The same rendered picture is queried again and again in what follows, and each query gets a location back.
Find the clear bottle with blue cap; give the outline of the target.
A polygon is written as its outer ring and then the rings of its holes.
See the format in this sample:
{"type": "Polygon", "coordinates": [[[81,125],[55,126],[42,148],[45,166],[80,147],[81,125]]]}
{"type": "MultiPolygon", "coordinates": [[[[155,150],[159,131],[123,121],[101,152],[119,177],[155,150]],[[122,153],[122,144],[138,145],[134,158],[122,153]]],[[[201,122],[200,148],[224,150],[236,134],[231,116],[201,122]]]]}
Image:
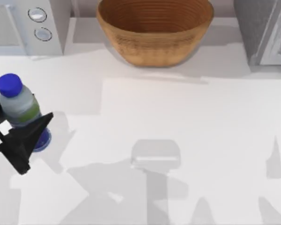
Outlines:
{"type": "Polygon", "coordinates": [[[34,94],[13,73],[0,76],[0,105],[12,128],[24,128],[43,116],[34,94]]]}

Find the round grey microwave knob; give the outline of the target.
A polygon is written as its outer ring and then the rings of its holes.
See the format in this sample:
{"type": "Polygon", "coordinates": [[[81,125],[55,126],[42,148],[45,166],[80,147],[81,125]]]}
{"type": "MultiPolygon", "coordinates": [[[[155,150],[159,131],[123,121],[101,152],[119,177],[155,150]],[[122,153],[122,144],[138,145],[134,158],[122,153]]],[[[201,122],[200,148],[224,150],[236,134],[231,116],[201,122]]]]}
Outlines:
{"type": "Polygon", "coordinates": [[[28,16],[36,23],[42,23],[47,19],[47,13],[40,7],[29,9],[28,16]]]}
{"type": "Polygon", "coordinates": [[[34,30],[34,36],[40,41],[47,42],[52,39],[52,32],[45,27],[41,27],[34,30]]]}

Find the brown woven basket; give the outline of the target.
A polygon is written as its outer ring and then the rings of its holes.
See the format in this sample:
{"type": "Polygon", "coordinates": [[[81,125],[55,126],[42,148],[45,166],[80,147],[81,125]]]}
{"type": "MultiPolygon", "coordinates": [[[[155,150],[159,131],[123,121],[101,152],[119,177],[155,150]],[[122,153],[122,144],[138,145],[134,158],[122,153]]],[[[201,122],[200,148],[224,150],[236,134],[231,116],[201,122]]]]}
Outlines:
{"type": "Polygon", "coordinates": [[[112,47],[139,67],[171,67],[199,45],[214,17],[209,0],[100,0],[96,16],[112,47]]]}

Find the pale microwave oven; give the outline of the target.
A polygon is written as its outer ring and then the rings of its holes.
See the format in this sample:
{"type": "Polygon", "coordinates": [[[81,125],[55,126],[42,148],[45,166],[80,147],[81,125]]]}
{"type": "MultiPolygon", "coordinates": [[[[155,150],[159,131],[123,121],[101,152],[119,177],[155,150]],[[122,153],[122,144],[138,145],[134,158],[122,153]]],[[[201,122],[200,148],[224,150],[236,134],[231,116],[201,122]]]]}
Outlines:
{"type": "Polygon", "coordinates": [[[0,55],[63,55],[71,11],[71,0],[0,0],[0,55]],[[32,21],[28,16],[32,8],[42,8],[47,19],[32,21]],[[52,32],[50,41],[34,36],[34,30],[41,27],[52,32]]]}

